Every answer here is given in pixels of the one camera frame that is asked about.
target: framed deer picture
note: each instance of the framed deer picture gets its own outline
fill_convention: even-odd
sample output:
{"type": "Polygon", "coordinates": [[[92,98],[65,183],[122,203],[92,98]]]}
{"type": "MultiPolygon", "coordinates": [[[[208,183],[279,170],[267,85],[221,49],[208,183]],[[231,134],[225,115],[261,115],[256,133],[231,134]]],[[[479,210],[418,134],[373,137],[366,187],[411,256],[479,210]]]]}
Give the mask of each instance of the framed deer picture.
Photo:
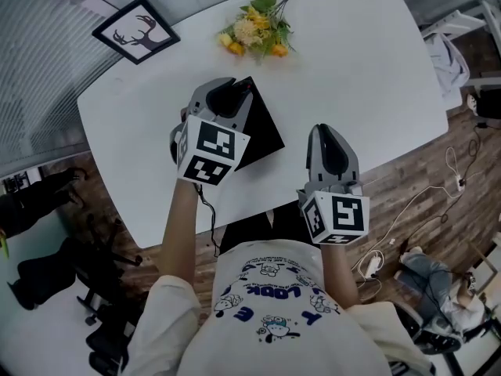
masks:
{"type": "Polygon", "coordinates": [[[180,40],[148,0],[125,6],[99,25],[92,36],[134,64],[180,40]]]}

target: white power plug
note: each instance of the white power plug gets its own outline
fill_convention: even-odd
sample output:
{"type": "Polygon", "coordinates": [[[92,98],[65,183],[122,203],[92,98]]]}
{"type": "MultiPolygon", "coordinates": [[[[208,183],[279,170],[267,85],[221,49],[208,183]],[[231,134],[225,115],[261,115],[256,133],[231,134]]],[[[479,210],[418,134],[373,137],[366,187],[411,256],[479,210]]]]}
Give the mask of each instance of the white power plug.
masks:
{"type": "Polygon", "coordinates": [[[458,190],[458,192],[463,192],[464,190],[464,184],[461,185],[461,176],[460,175],[457,175],[456,176],[456,188],[458,190]]]}
{"type": "Polygon", "coordinates": [[[365,278],[366,279],[372,279],[373,274],[379,270],[379,264],[381,263],[381,258],[379,256],[373,256],[370,259],[369,265],[367,266],[365,278]]]}

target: white desk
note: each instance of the white desk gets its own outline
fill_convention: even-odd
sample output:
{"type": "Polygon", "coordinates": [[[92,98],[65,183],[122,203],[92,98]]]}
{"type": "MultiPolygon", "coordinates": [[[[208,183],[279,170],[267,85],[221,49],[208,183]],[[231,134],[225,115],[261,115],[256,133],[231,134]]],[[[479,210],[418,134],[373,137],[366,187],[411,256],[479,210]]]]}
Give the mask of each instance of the white desk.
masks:
{"type": "MultiPolygon", "coordinates": [[[[308,134],[333,126],[359,157],[360,172],[395,159],[448,129],[420,32],[403,0],[290,0],[298,51],[261,65],[215,41],[249,0],[230,0],[178,23],[181,42],[135,66],[121,60],[78,99],[106,188],[141,248],[161,243],[176,167],[168,137],[193,90],[217,77],[251,75],[285,148],[232,175],[206,198],[222,226],[297,199],[308,181],[308,134]]],[[[199,205],[196,231],[210,229],[199,205]]]]}

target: white cube with markers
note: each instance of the white cube with markers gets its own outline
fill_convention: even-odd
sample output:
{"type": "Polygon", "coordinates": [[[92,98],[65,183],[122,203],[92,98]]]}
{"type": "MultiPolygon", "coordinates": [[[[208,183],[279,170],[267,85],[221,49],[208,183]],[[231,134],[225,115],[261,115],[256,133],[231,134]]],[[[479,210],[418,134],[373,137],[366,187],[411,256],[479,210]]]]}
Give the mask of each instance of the white cube with markers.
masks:
{"type": "Polygon", "coordinates": [[[369,233],[369,198],[314,191],[303,204],[313,244],[348,245],[369,233]]]}
{"type": "Polygon", "coordinates": [[[178,142],[178,178],[218,186],[238,167],[250,136],[193,115],[178,142]]]}

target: deer silhouette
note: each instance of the deer silhouette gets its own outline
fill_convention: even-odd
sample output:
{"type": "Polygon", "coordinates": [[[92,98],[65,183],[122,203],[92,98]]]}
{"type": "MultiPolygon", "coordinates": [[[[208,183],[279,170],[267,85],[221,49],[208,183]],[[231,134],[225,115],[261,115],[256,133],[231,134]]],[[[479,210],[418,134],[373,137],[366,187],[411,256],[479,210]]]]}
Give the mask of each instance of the deer silhouette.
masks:
{"type": "Polygon", "coordinates": [[[150,32],[157,25],[157,22],[153,18],[151,18],[150,16],[135,16],[135,17],[138,20],[141,20],[142,22],[147,24],[150,27],[150,29],[146,32],[138,29],[138,31],[142,33],[142,38],[137,39],[137,38],[134,38],[133,36],[131,36],[132,40],[130,40],[130,41],[126,41],[124,36],[118,34],[117,30],[115,29],[115,33],[113,34],[113,40],[115,42],[117,42],[120,45],[129,45],[129,44],[131,44],[133,46],[143,45],[144,47],[146,47],[148,50],[151,50],[151,51],[155,50],[156,48],[158,48],[164,44],[164,41],[155,42],[155,41],[152,41],[150,39],[150,32]]]}

